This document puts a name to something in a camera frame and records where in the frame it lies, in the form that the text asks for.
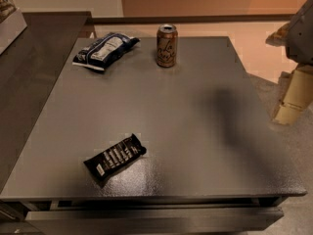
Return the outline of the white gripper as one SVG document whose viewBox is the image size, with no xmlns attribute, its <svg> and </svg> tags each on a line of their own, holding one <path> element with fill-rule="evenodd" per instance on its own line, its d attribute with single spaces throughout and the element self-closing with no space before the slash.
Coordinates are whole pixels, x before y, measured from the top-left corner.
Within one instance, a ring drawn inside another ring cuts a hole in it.
<svg viewBox="0 0 313 235">
<path fill-rule="evenodd" d="M 307 0 L 290 23 L 270 34 L 265 42 L 276 47 L 286 45 L 287 57 L 299 63 L 281 78 L 282 97 L 273 116 L 278 124 L 292 125 L 313 102 L 313 0 Z"/>
</svg>

